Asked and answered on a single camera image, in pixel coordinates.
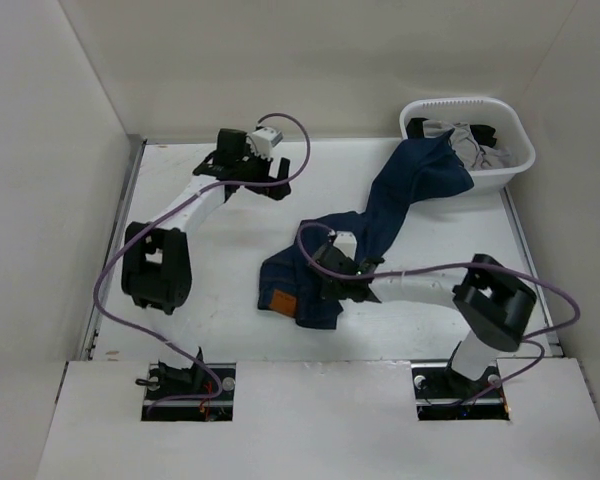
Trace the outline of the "dark blue denim trousers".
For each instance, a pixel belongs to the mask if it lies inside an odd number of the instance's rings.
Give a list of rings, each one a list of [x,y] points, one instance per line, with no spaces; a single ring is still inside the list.
[[[301,233],[302,246],[314,254],[327,241],[327,226],[355,235],[355,260],[379,259],[398,236],[411,205],[464,193],[474,182],[451,146],[449,132],[406,139],[391,154],[371,184],[365,209],[333,213]],[[273,311],[310,329],[334,330],[343,312],[341,299],[327,297],[323,279],[292,243],[264,260],[259,271],[257,308]]]

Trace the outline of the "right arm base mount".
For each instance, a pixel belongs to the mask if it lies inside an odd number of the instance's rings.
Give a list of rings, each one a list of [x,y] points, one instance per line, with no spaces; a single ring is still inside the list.
[[[417,417],[421,421],[509,421],[495,363],[478,380],[468,380],[444,362],[411,365]]]

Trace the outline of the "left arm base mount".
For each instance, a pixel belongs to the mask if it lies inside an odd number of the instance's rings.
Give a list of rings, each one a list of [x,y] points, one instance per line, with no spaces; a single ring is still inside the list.
[[[228,422],[233,418],[235,364],[193,364],[174,368],[151,364],[135,384],[143,388],[141,420],[145,422]]]

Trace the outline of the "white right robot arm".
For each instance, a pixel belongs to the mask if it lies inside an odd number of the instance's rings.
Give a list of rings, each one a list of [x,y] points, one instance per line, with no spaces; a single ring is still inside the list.
[[[358,263],[326,243],[313,254],[311,268],[321,278],[325,299],[357,303],[411,302],[458,312],[470,328],[454,349],[444,370],[421,381],[424,393],[442,392],[468,401],[486,388],[485,373],[501,353],[516,352],[535,307],[537,296],[518,278],[494,269],[491,256],[476,254],[464,277],[431,272],[370,278],[382,259]]]

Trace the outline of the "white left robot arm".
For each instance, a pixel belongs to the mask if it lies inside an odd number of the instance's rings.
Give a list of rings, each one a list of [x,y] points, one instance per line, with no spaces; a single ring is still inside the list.
[[[262,125],[251,132],[221,129],[215,148],[171,204],[151,220],[126,227],[121,289],[145,312],[148,328],[166,347],[177,345],[175,328],[184,322],[178,311],[194,284],[194,233],[241,188],[274,201],[291,193],[288,159],[280,161],[275,176],[270,174],[273,150],[282,138],[281,131]]]

